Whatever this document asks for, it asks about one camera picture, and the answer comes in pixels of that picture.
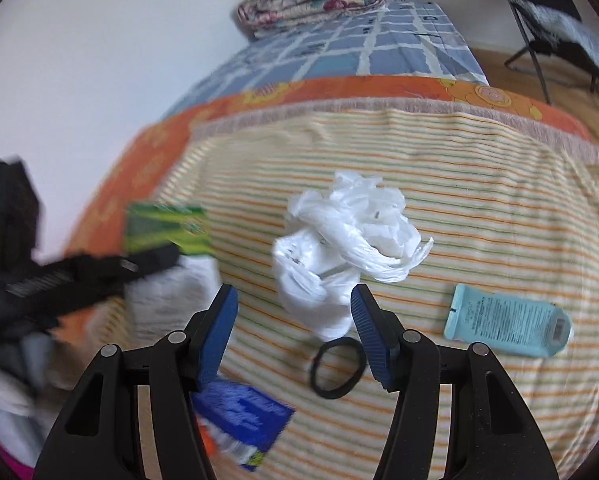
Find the white plastic bag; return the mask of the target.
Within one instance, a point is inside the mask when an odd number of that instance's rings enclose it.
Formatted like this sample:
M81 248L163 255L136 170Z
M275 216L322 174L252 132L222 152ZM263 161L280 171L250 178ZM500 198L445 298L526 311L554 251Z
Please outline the white plastic bag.
M276 291L286 312L331 341L353 325L350 296L365 276L404 281L434 247L405 215L406 197L380 177L337 171L326 191L290 196L285 234L272 245Z
M93 351L104 344L124 349L154 344L208 309L219 288L214 257L182 256L173 268L132 282L120 297L98 304L84 326L83 343Z

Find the blue snack wrapper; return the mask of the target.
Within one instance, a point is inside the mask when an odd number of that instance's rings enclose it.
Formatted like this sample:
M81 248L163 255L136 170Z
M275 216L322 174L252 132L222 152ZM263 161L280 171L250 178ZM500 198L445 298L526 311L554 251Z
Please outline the blue snack wrapper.
M192 408L218 451L255 471L295 410L252 386L216 378L191 394Z

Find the green yellow box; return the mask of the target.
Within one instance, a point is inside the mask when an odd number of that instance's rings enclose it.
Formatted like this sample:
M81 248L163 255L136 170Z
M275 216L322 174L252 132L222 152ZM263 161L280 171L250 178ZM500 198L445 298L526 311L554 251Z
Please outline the green yellow box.
M122 247L141 252L167 243L185 256L212 256L210 226L202 207L132 203L126 208Z

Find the light blue tube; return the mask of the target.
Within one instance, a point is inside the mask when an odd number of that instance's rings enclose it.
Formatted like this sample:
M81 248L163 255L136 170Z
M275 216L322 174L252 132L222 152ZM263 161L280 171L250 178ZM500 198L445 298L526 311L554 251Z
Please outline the light blue tube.
M444 337L493 350L549 359L573 336L571 317L549 302L459 284L453 293Z

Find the orange floral blanket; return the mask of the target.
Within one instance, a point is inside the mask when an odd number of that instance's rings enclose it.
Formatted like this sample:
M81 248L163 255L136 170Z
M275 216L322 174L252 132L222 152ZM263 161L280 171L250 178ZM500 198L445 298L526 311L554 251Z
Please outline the orange floral blanket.
M86 206L66 254L117 254L124 208L152 194L186 144L211 136L214 122L252 114L279 120L321 105L370 108L373 104L434 113L465 112L504 122L546 143L599 154L591 131L578 118L529 96L466 81L417 76L349 76L272 84L200 105L188 105L141 131L118 158Z

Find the blue checked mattress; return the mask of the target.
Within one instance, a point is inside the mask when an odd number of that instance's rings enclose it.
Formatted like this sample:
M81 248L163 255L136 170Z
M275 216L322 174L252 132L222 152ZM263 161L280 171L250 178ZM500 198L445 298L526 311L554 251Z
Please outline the blue checked mattress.
M193 84L164 116L283 82L375 75L488 82L441 6L433 1L389 0L369 13L301 25L255 40Z

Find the checked cloth on chair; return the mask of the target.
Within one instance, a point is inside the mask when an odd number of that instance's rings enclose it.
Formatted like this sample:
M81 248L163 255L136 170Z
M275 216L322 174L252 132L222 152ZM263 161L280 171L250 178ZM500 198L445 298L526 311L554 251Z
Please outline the checked cloth on chair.
M522 12L537 37L548 41L554 48L575 44L599 70L599 37L580 20L527 0L514 0L514 5Z

